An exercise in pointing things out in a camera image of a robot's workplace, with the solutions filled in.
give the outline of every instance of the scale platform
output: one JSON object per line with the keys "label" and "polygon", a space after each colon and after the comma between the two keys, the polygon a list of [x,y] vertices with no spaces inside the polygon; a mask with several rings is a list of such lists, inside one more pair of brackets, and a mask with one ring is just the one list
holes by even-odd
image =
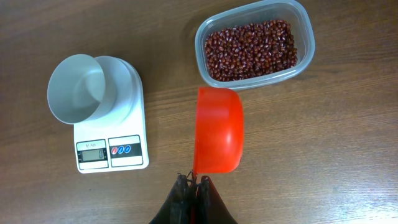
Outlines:
{"label": "scale platform", "polygon": [[79,172],[144,169],[149,164],[142,82],[133,66],[115,57],[95,60],[110,74],[117,97],[101,118],[74,124],[76,164]]}

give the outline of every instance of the pile of beans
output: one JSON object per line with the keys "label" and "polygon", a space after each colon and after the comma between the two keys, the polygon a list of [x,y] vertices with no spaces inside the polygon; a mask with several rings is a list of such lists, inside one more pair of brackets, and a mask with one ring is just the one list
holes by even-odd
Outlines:
{"label": "pile of beans", "polygon": [[271,74],[297,63],[290,24],[283,20],[214,32],[206,39],[205,52],[210,76],[222,82]]}

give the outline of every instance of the clear plastic tray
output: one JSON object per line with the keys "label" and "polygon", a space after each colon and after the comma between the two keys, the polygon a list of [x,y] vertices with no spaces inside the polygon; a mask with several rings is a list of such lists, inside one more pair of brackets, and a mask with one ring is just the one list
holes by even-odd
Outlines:
{"label": "clear plastic tray", "polygon": [[[205,41],[214,31],[251,22],[264,22],[283,19],[290,23],[294,43],[297,48],[297,64],[293,68],[245,80],[219,82],[212,79],[206,67]],[[213,87],[243,90],[281,82],[302,72],[311,62],[315,51],[310,18],[304,7],[294,0],[265,0],[231,9],[208,18],[201,24],[195,37],[195,51],[199,72],[207,84]]]}

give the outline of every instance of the red scoop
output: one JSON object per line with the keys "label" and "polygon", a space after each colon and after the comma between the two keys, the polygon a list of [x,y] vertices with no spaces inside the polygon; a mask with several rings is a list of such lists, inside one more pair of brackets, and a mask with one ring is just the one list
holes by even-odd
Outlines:
{"label": "red scoop", "polygon": [[193,173],[231,172],[243,153],[243,107],[225,88],[199,88]]}

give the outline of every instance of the wooden table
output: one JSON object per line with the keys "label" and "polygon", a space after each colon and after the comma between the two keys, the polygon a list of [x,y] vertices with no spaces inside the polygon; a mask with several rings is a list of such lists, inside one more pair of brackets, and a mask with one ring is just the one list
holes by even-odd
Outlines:
{"label": "wooden table", "polygon": [[[251,1],[2,0],[0,223],[148,223],[192,167],[194,36]],[[240,91],[244,155],[211,175],[238,223],[398,223],[398,3],[300,1],[317,48],[299,76]],[[73,54],[132,63],[144,84],[150,164],[80,174],[73,127],[46,100]]]}

